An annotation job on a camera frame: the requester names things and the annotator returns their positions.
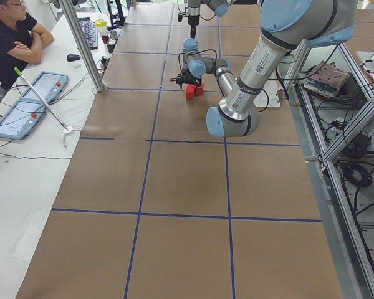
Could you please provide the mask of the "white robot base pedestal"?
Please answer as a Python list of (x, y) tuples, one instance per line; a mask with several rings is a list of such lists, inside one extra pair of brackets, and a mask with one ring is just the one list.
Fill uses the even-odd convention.
[(278, 96), (279, 83), (276, 80), (268, 80), (263, 91), (254, 99), (254, 104), (261, 108), (280, 108), (281, 103)]

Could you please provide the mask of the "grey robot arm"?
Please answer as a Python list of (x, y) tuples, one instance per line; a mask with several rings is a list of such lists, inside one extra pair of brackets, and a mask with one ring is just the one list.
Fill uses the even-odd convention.
[[(191, 38), (195, 38), (200, 20), (209, 21), (214, 17), (222, 18), (227, 13), (229, 7), (234, 3), (235, 1), (227, 0), (188, 0), (186, 7), (181, 10), (177, 2), (178, 22), (181, 22), (184, 18), (187, 18), (188, 25), (190, 26), (189, 36)], [(202, 5), (206, 6), (213, 13), (213, 16), (209, 19), (206, 19), (201, 15)]]
[(250, 135), (259, 125), (254, 99), (285, 54), (302, 40), (309, 48), (348, 41), (354, 32), (356, 9), (356, 1), (265, 1), (259, 41), (238, 77), (225, 60), (203, 57), (198, 41), (187, 38), (181, 72), (174, 81), (200, 86), (204, 74), (213, 74), (224, 98), (207, 111), (209, 133), (218, 138)]

